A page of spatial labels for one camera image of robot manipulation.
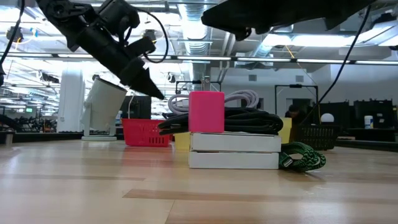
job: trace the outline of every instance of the white cylinder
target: white cylinder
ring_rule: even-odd
[[[365,120],[365,129],[373,128],[373,116],[367,115],[364,117]]]
[[[85,101],[85,110],[81,122],[90,115],[90,128],[105,131],[116,119],[120,107],[126,97],[127,90],[113,83],[96,78]],[[91,114],[87,106],[91,105]]]

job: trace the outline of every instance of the white pillar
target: white pillar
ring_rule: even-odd
[[[69,62],[62,72],[57,131],[82,131],[80,117],[85,99],[85,79],[78,63]]]

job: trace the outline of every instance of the pink power adapter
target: pink power adapter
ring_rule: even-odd
[[[224,93],[217,91],[192,91],[189,94],[190,132],[224,132]]]

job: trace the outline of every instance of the desk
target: desk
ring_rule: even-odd
[[[189,169],[186,152],[123,141],[0,147],[2,223],[398,223],[398,154],[336,147],[326,166]]]

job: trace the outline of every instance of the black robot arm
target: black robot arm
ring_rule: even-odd
[[[286,27],[311,19],[325,19],[326,29],[341,24],[349,16],[376,0],[227,0],[205,11],[204,25],[235,35],[236,40],[250,36],[252,28],[257,34]]]
[[[141,55],[155,51],[148,37],[131,44],[124,33],[140,24],[138,11],[124,0],[107,0],[98,10],[69,0],[36,0],[46,18],[67,38],[68,48],[81,47],[114,73],[123,85],[164,99],[144,69]]]

